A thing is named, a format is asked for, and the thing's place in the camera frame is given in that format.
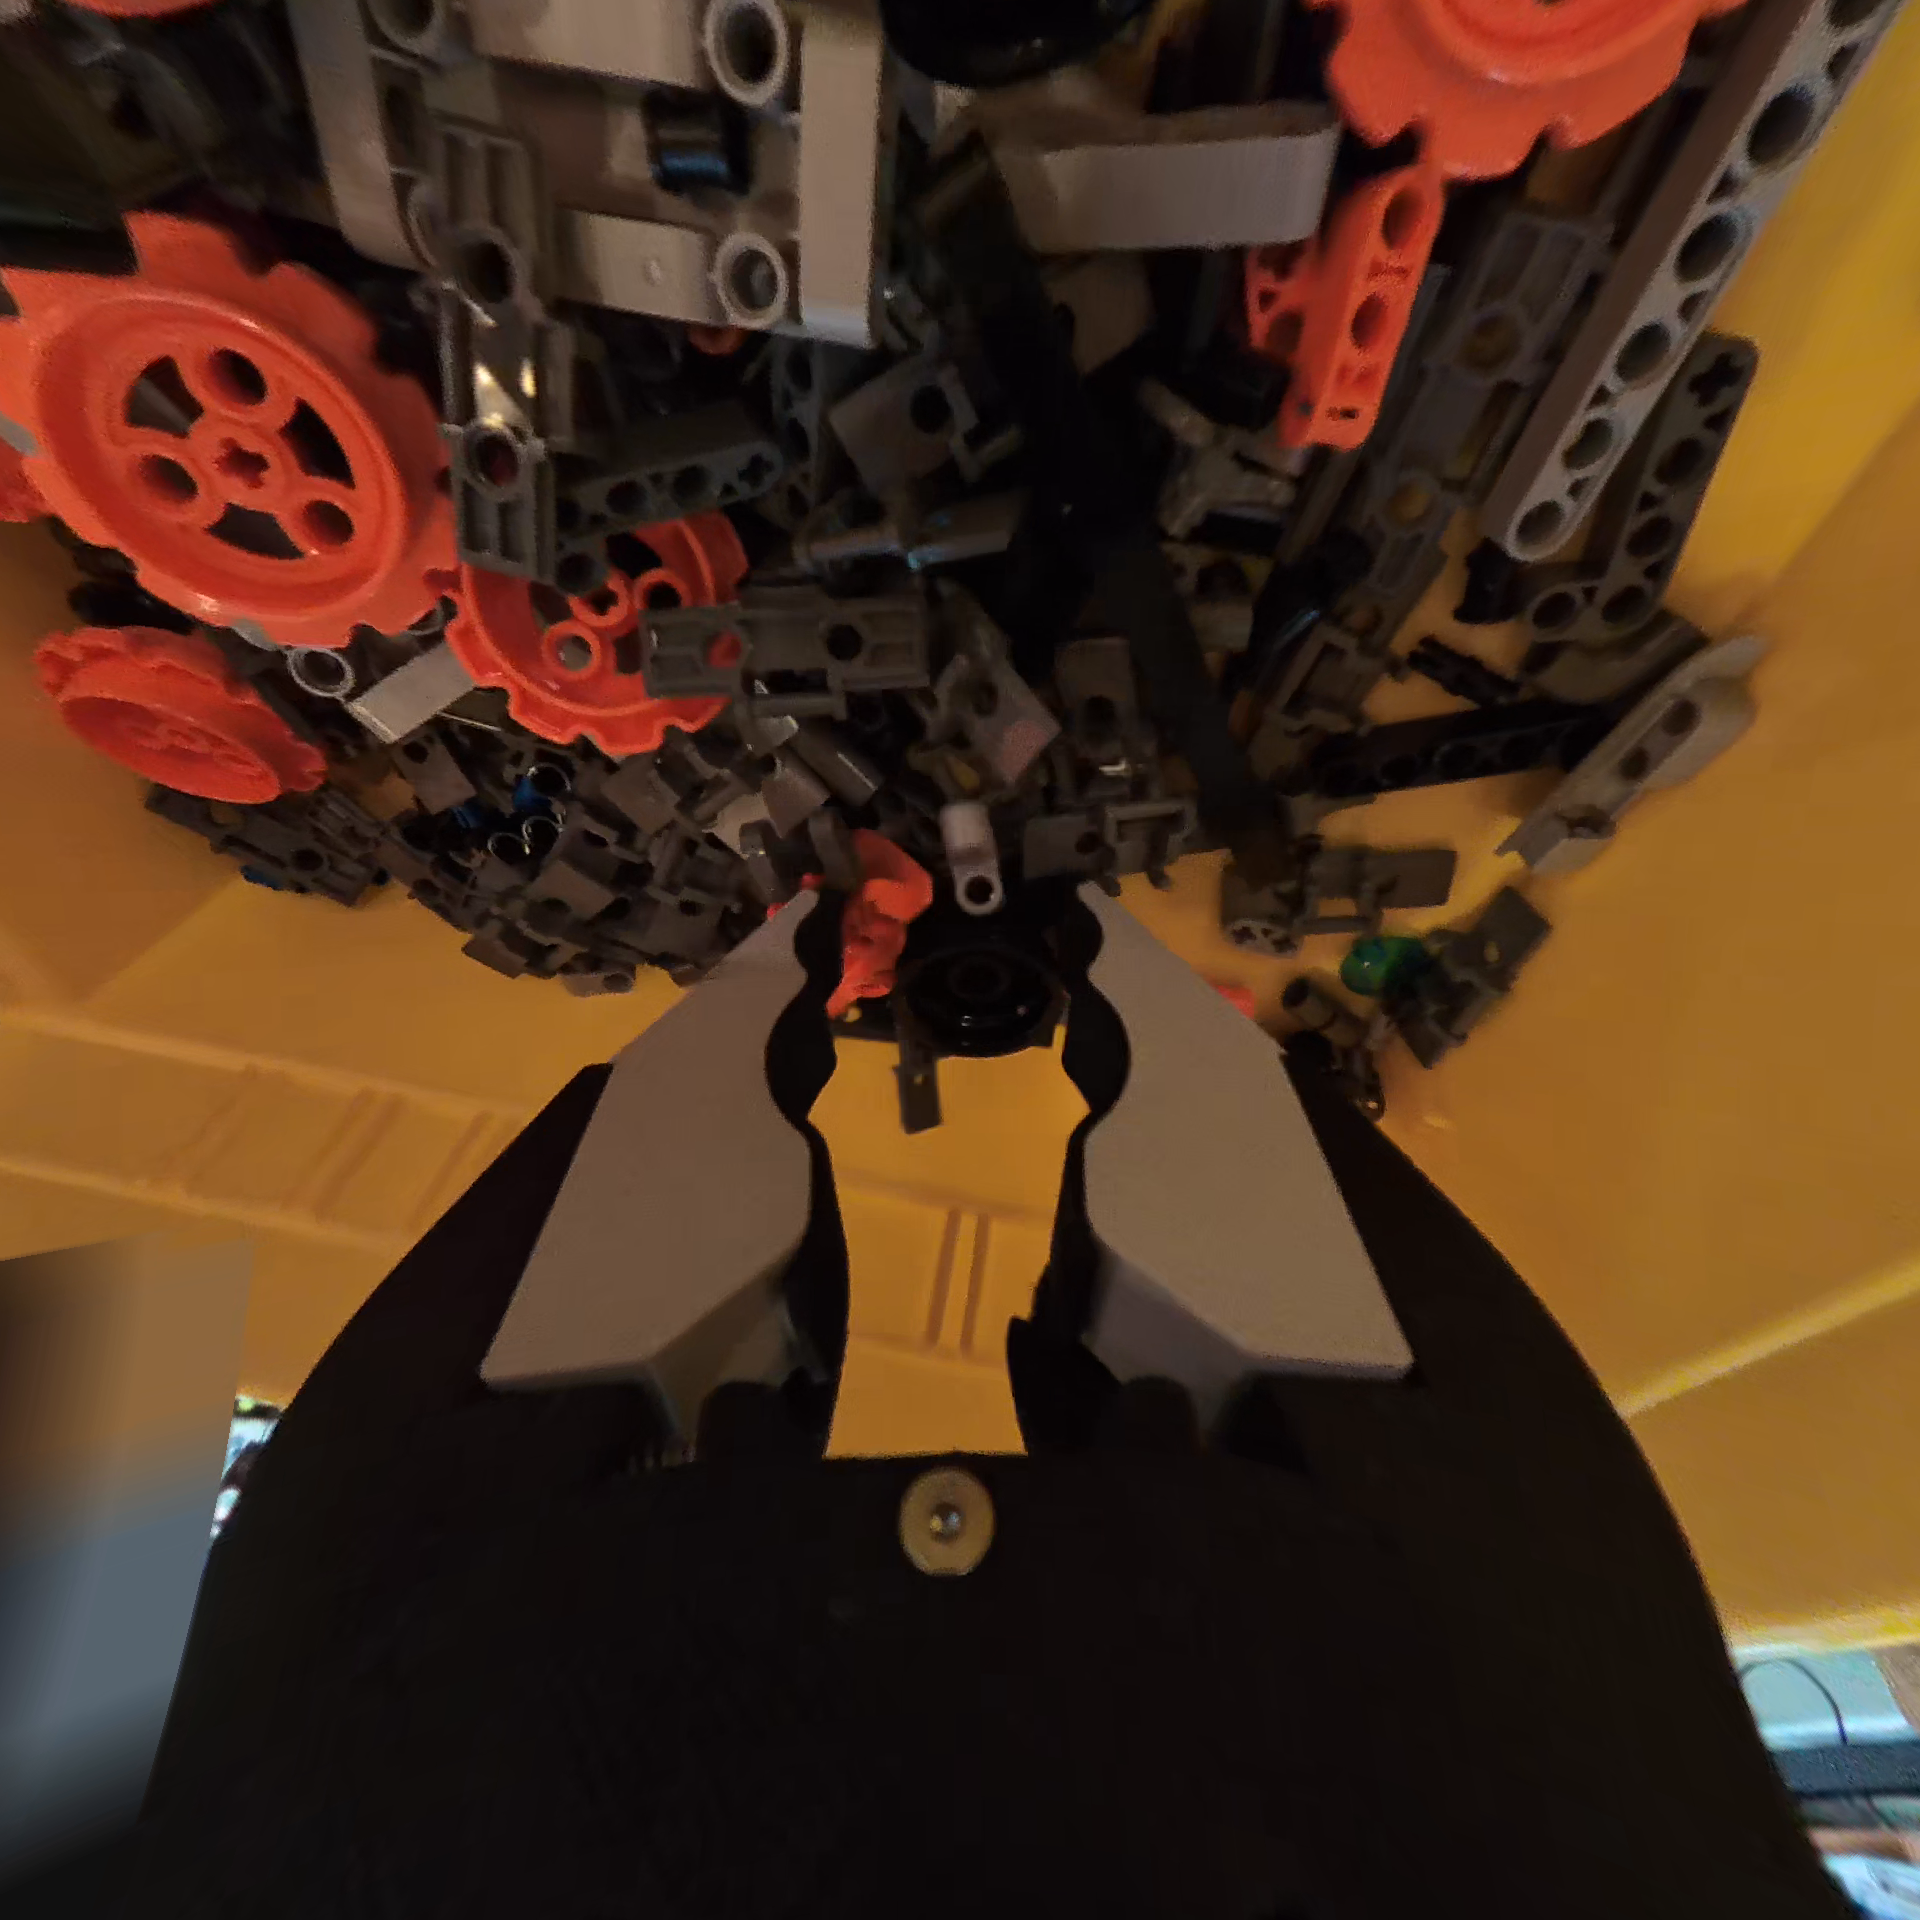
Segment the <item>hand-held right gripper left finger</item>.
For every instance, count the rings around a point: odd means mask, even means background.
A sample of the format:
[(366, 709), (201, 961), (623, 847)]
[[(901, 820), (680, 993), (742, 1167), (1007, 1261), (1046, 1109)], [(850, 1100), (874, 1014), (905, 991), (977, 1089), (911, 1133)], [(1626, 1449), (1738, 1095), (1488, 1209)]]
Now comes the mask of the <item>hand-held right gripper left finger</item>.
[(848, 901), (802, 892), (607, 1070), (480, 1362), (495, 1391), (633, 1385), (662, 1441), (826, 1452), (848, 1230), (810, 1109)]

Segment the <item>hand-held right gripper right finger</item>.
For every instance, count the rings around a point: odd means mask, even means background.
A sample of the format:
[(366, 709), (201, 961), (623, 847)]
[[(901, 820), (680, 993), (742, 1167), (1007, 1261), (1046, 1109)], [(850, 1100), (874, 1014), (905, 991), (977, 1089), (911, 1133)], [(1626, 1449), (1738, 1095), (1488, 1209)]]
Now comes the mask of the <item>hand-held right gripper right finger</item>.
[(1005, 1333), (1023, 1449), (1093, 1444), (1137, 1383), (1199, 1433), (1277, 1378), (1404, 1385), (1408, 1335), (1280, 1047), (1095, 885), (1048, 936), (1086, 1110)]

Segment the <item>black rubber tyre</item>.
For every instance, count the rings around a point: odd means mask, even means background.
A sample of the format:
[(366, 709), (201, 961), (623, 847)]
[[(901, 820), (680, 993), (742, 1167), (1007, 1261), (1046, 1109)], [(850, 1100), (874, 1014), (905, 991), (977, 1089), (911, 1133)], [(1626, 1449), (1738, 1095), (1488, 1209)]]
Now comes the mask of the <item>black rubber tyre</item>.
[(905, 936), (890, 1002), (914, 1050), (996, 1060), (1054, 1041), (1065, 985), (1046, 933), (1025, 918), (934, 911)]

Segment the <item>yellow parts bin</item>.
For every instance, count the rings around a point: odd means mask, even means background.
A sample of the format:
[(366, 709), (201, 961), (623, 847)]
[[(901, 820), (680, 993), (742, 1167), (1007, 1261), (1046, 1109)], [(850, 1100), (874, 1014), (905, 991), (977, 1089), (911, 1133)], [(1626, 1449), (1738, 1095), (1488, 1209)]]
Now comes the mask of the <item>yellow parts bin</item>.
[[(1750, 1648), (1916, 1639), (1916, 4), (1719, 321), (1760, 345), (1673, 585), (1750, 728), (1542, 885), (1552, 936), (1384, 1130), (1584, 1351)], [(396, 895), (229, 876), (46, 710), (5, 525), (5, 1255), (248, 1239), (285, 1400), (575, 1066), (673, 998), (493, 975)]]

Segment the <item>pile of building pieces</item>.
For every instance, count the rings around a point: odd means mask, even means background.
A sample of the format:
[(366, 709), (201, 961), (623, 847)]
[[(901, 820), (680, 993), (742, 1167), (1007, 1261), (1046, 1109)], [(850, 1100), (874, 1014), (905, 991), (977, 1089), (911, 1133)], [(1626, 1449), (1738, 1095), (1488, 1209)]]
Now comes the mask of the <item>pile of building pieces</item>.
[(448, 646), (460, 574), (340, 649), (199, 622), (46, 510), (5, 416), (5, 521), (80, 574), (52, 632), (210, 640), (327, 756), (318, 791), (256, 806), (121, 766), (151, 813), (285, 895), (402, 889), (478, 964), (575, 993), (688, 985), (830, 887), (831, 1017), (897, 1045), (909, 1130), (940, 1118), (942, 1060), (890, 1002), (918, 920), (1013, 913), (1050, 943), (1066, 887), (1164, 889), (1197, 847), (1224, 857), (1231, 946), (1353, 941), (1338, 988), (1282, 1000), (1373, 1118), (1384, 1039), (1438, 1064), (1510, 991), (1548, 934), (1521, 895), (1399, 936), (1455, 855), (1327, 820), (1501, 775), (1552, 791), (1712, 644), (1668, 588), (1760, 369), (1713, 311), (1557, 553), (1510, 560), (1479, 510), (1753, 4), (1592, 143), (1444, 177), (1353, 450), (1277, 444), (1289, 373), (1240, 296), (1248, 248), (1423, 160), (1344, 125), (1327, 4), (874, 4), (896, 138), (865, 349), (474, 303), (358, 253), (285, 6), (5, 4), (5, 270), (129, 274), (128, 216), (165, 210), (346, 289), (439, 406), (460, 570), (583, 585), (615, 532), (730, 516), (736, 599), (642, 629), (653, 694), (726, 706), (626, 759), (533, 735)]

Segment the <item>orange toothed wheel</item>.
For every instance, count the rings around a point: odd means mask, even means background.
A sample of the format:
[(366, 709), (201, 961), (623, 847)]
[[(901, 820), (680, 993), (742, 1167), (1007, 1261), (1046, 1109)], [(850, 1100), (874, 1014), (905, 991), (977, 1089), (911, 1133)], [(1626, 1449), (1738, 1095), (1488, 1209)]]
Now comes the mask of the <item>orange toothed wheel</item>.
[(1644, 112), (1733, 2), (1330, 2), (1325, 78), (1368, 146), (1412, 136), (1444, 177), (1512, 173)]
[(460, 574), (436, 401), (308, 268), (165, 210), (128, 240), (129, 274), (5, 270), (5, 416), (46, 510), (210, 625), (412, 625)]
[(646, 524), (583, 553), (588, 580), (546, 585), (462, 565), (445, 640), (465, 676), (508, 696), (520, 728), (613, 759), (655, 752), (670, 728), (696, 734), (721, 696), (670, 702), (642, 676), (650, 613), (736, 599), (750, 558), (721, 511)]
[(34, 674), (66, 728), (152, 784), (234, 806), (318, 791), (319, 744), (202, 638), (74, 629), (46, 636)]

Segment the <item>grey curved panel piece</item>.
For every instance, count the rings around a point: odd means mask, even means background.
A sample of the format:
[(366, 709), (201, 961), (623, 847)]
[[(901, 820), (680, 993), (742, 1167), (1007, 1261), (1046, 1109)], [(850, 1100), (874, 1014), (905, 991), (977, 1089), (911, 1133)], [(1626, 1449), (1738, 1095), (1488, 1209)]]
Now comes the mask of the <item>grey curved panel piece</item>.
[(1750, 680), (1767, 649), (1761, 636), (1737, 636), (1673, 666), (1574, 760), (1497, 852), (1538, 878), (1591, 866), (1616, 841), (1629, 809), (1697, 776), (1753, 727)]

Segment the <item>orange holed angle piece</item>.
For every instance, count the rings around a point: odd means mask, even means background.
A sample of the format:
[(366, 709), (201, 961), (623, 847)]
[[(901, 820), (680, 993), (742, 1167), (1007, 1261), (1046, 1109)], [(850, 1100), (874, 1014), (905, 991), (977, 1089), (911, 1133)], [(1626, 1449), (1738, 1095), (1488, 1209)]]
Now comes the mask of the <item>orange holed angle piece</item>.
[(1426, 160), (1357, 182), (1304, 241), (1250, 247), (1250, 346), (1286, 369), (1285, 447), (1353, 450), (1376, 425), (1433, 240), (1444, 176)]

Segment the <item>long grey frame piece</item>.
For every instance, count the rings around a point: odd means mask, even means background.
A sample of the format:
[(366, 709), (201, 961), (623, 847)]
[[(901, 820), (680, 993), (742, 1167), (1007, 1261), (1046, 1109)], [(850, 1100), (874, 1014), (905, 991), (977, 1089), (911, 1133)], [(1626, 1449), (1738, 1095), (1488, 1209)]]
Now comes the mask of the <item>long grey frame piece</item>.
[(874, 4), (293, 2), (335, 226), (500, 293), (872, 346)]

